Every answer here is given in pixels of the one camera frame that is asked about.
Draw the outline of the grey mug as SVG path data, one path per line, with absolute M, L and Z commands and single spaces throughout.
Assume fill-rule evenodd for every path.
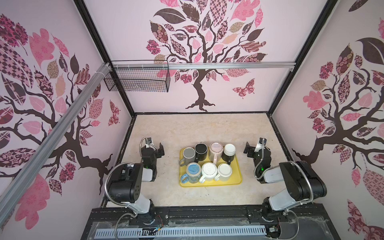
M 196 151 L 194 148 L 188 147 L 183 150 L 182 159 L 179 161 L 179 166 L 187 166 L 196 159 Z

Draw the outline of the blue mug yellow inside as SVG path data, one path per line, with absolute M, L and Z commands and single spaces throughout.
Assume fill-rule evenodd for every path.
M 186 167 L 186 173 L 183 174 L 180 178 L 181 183 L 191 183 L 196 184 L 199 182 L 202 176 L 202 169 L 198 163 L 190 163 Z

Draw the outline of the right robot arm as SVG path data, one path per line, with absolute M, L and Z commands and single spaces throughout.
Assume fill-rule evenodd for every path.
M 283 212 L 292 208 L 312 203 L 317 198 L 327 195 L 324 181 L 305 161 L 288 161 L 271 166 L 272 153 L 266 146 L 267 140 L 259 139 L 255 147 L 246 143 L 244 154 L 254 161 L 254 177 L 261 184 L 283 182 L 286 188 L 272 197 L 264 199 L 261 215 L 267 222 L 272 222 Z

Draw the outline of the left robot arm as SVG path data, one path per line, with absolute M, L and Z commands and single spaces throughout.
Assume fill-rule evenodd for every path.
M 121 163 L 107 176 L 104 191 L 107 199 L 115 205 L 129 208 L 137 214 L 149 214 L 153 202 L 141 195 L 143 182 L 153 182 L 157 177 L 157 159 L 165 155 L 162 144 L 141 147 L 140 163 Z

